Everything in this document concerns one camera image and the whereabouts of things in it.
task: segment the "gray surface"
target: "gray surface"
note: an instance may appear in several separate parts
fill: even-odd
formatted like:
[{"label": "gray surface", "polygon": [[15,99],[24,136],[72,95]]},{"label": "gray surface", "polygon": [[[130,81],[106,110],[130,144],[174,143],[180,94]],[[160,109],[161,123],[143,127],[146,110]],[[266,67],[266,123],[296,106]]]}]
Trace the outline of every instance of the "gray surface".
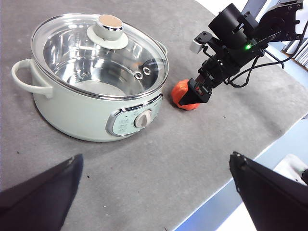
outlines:
[{"label": "gray surface", "polygon": [[[233,150],[255,157],[308,111],[308,92],[278,66],[255,70],[243,89],[219,86],[197,110],[175,108],[172,87],[195,77],[205,59],[188,50],[190,41],[213,18],[191,0],[15,0],[2,1],[1,9],[1,187],[83,153],[64,231],[171,230],[231,177]],[[13,83],[11,66],[30,57],[35,27],[67,12],[112,13],[168,47],[165,99],[147,129],[112,143],[70,138],[43,120],[32,95]],[[21,75],[30,82],[27,72]]]}]

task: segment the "white surface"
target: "white surface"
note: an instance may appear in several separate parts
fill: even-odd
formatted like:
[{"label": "white surface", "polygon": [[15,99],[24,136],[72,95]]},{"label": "white surface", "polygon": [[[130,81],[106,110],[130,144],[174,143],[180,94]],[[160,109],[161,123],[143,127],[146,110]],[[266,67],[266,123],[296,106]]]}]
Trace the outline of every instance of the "white surface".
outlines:
[{"label": "white surface", "polygon": [[[288,154],[278,165],[274,171],[279,174],[306,185],[300,178],[299,174],[304,171],[308,166],[301,161],[297,156]],[[222,223],[216,231],[256,231],[256,228],[250,218],[250,215],[244,203],[241,203],[234,212]]]},{"label": "white surface", "polygon": [[266,3],[264,4],[264,6],[262,7],[262,9],[260,10],[259,14],[256,17],[256,20],[259,22],[260,19],[262,18],[262,16],[265,14],[265,12],[267,11],[269,4],[272,2],[272,0],[267,0]]},{"label": "white surface", "polygon": [[292,45],[289,47],[289,49],[286,51],[287,54],[293,54],[299,44],[299,40],[296,40]]},{"label": "white surface", "polygon": [[[295,26],[295,31],[298,34],[302,34],[308,19],[308,0],[304,0],[303,8],[296,11],[296,19],[300,20],[300,23]],[[304,37],[308,37],[308,30],[306,31]]]},{"label": "white surface", "polygon": [[213,1],[213,0],[195,0],[196,2],[203,5],[205,8],[207,8],[209,11],[211,11],[212,14],[218,15],[220,11],[225,9],[229,4],[233,3],[239,11],[242,11],[244,6],[247,3],[247,0],[220,0],[220,1]]}]

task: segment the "electric hot pot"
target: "electric hot pot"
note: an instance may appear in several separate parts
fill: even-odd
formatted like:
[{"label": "electric hot pot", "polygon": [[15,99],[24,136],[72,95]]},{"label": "electric hot pot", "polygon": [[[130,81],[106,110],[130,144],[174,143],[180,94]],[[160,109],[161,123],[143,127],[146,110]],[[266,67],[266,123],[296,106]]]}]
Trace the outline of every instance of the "electric hot pot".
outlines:
[{"label": "electric hot pot", "polygon": [[[163,44],[112,15],[64,14],[42,23],[32,59],[12,67],[16,84],[33,93],[43,117],[86,141],[116,141],[157,116],[168,75]],[[17,71],[28,68],[32,85]]]}]

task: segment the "green led light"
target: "green led light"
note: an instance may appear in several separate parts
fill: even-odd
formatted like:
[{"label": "green led light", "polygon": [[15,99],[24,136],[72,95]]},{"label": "green led light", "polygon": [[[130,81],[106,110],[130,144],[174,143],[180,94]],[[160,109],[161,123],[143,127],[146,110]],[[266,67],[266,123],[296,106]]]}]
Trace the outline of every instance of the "green led light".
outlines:
[{"label": "green led light", "polygon": [[249,50],[251,48],[251,44],[245,46],[245,50]]}]

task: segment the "orange toy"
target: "orange toy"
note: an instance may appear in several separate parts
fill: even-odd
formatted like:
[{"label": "orange toy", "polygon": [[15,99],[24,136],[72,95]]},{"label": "orange toy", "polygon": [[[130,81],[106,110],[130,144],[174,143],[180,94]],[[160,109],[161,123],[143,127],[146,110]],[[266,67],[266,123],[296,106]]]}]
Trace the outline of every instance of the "orange toy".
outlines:
[{"label": "orange toy", "polygon": [[188,79],[181,80],[178,82],[174,88],[171,91],[171,97],[173,102],[182,109],[185,109],[187,111],[190,111],[192,109],[196,109],[200,104],[199,103],[194,103],[194,104],[188,104],[188,105],[180,105],[179,101],[181,98],[185,95],[185,93],[188,91],[188,86],[187,86]]}]

